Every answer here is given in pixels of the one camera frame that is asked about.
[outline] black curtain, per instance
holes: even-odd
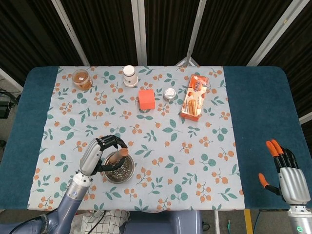
[[[131,0],[62,0],[93,66],[137,65]]]
[[[199,65],[245,66],[291,0],[208,0],[192,58]]]
[[[0,67],[19,84],[34,67],[82,65],[50,0],[2,0],[0,24]]]
[[[299,117],[312,112],[312,1],[292,22],[260,66],[282,68]]]
[[[301,125],[312,157],[312,120]]]
[[[199,0],[145,0],[148,65],[175,65],[186,57]]]

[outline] floral tablecloth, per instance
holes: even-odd
[[[90,90],[74,86],[77,69],[90,73]],[[138,85],[128,88],[122,67],[59,67],[28,208],[56,208],[88,143],[112,134],[128,144],[134,176],[113,184],[94,175],[80,209],[244,209],[223,68],[144,66],[136,73]],[[199,122],[179,116],[191,74],[209,78]],[[177,93],[170,103],[162,97],[168,87]],[[155,110],[139,109],[139,89],[154,90]]]

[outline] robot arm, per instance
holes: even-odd
[[[90,176],[95,175],[97,172],[113,171],[123,165],[125,157],[114,166],[102,165],[101,156],[103,151],[111,146],[117,149],[118,145],[127,148],[123,140],[116,136],[109,135],[93,139],[80,161],[80,172],[74,175],[58,208],[48,215],[36,218],[35,221],[27,221],[21,224],[0,224],[1,233],[68,234],[74,215],[91,185],[92,179]]]
[[[280,185],[279,188],[270,185],[262,173],[259,173],[260,183],[265,189],[282,196],[290,205],[288,217],[293,233],[312,234],[312,212],[305,206],[311,199],[309,189],[294,154],[280,147],[276,140],[267,141],[266,144],[273,156]]]

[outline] orange block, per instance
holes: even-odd
[[[138,92],[138,99],[141,110],[155,109],[155,97],[153,89],[143,89]]]

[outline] orange package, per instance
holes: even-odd
[[[199,120],[207,84],[207,77],[192,75],[181,110],[182,118],[188,118],[193,121]]]

